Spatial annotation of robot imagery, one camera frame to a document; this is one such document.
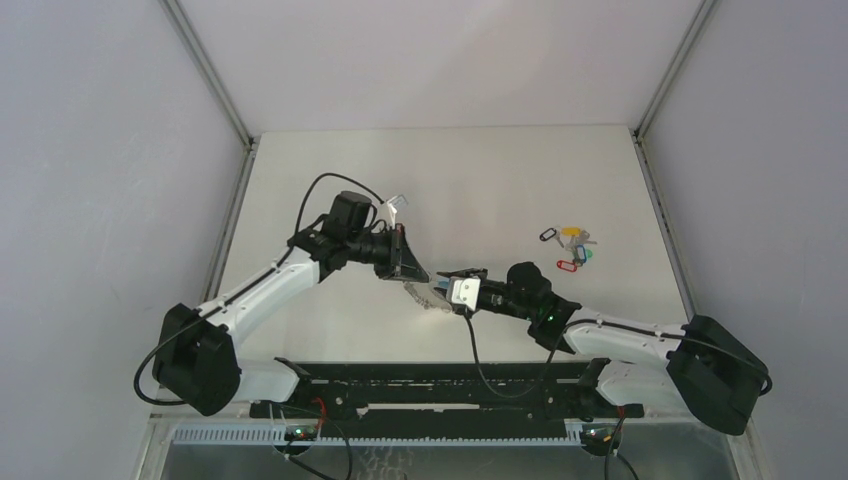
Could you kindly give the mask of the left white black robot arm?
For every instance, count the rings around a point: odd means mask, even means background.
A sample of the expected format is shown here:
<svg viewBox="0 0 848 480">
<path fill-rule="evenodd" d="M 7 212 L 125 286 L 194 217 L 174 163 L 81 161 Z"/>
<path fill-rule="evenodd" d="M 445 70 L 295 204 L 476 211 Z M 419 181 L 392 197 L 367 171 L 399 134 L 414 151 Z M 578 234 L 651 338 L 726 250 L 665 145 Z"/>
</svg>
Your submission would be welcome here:
<svg viewBox="0 0 848 480">
<path fill-rule="evenodd" d="M 328 212 L 296 230 L 280 256 L 240 285 L 197 307 L 169 309 L 159 343 L 142 364 L 174 394 L 170 405 L 211 416 L 233 402 L 267 401 L 290 417 L 305 414 L 313 401 L 311 388 L 300 382 L 305 372 L 280 358 L 244 359 L 240 346 L 286 302 L 349 263 L 372 266 L 380 280 L 428 283 L 397 219 L 406 204 L 402 195 L 374 204 L 343 191 Z"/>
</svg>

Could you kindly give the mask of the black key tag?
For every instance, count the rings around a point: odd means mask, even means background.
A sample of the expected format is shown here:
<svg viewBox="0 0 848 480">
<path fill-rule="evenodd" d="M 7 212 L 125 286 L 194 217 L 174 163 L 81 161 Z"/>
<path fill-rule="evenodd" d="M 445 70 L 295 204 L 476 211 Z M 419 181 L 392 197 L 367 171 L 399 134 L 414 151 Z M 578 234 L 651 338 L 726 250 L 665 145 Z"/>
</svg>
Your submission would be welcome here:
<svg viewBox="0 0 848 480">
<path fill-rule="evenodd" d="M 543 231 L 539 235 L 539 239 L 542 242 L 548 242 L 550 240 L 556 240 L 557 242 L 559 242 L 560 241 L 560 239 L 559 239 L 560 234 L 561 234 L 561 231 L 560 231 L 559 228 L 551 227 L 551 228 L 548 228 L 545 231 Z"/>
</svg>

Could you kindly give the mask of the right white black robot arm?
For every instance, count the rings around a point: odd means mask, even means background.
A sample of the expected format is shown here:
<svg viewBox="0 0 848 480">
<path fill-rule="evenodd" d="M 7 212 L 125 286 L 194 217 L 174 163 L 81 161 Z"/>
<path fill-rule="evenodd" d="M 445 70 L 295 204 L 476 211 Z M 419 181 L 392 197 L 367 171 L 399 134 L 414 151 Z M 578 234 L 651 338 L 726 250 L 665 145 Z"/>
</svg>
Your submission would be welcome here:
<svg viewBox="0 0 848 480">
<path fill-rule="evenodd" d="M 602 359 L 596 378 L 579 388 L 592 416 L 614 406 L 686 411 L 727 435 L 745 432 L 758 400 L 774 387 L 768 367 L 717 320 L 696 315 L 683 324 L 618 318 L 556 294 L 532 262 L 510 267 L 503 281 L 485 269 L 441 272 L 431 292 L 467 319 L 480 312 L 528 323 L 549 351 Z"/>
</svg>

